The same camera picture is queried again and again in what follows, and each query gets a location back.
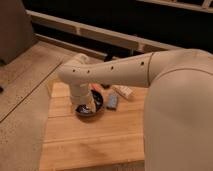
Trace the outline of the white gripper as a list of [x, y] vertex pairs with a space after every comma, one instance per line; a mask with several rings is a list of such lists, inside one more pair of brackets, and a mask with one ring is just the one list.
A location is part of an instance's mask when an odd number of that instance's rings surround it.
[[90, 109], [95, 108], [94, 98], [88, 84], [71, 84], [70, 89], [70, 100], [76, 105], [86, 105]]

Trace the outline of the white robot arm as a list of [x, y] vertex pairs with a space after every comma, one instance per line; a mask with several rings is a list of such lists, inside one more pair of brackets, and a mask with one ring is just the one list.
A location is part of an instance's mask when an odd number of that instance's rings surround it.
[[213, 171], [213, 54], [177, 49], [97, 64], [77, 54], [59, 78], [78, 105], [92, 101], [90, 83], [146, 87], [145, 171]]

